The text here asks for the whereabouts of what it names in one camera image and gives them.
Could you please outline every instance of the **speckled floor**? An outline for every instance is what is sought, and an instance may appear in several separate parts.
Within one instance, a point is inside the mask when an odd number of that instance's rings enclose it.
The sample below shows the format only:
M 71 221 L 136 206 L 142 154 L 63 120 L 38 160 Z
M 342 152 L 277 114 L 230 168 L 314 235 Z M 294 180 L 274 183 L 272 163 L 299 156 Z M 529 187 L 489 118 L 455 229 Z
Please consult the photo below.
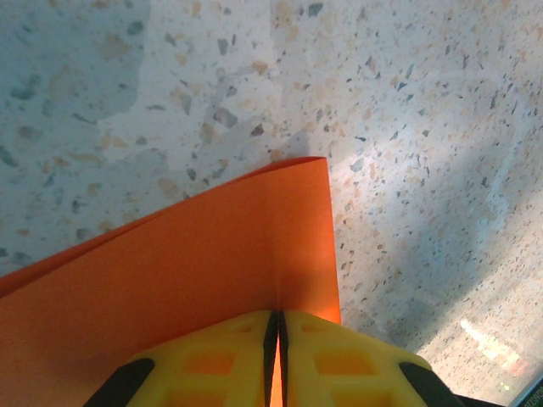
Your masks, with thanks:
M 344 323 L 508 403 L 543 365 L 543 3 L 4 0 L 0 275 L 329 158 Z

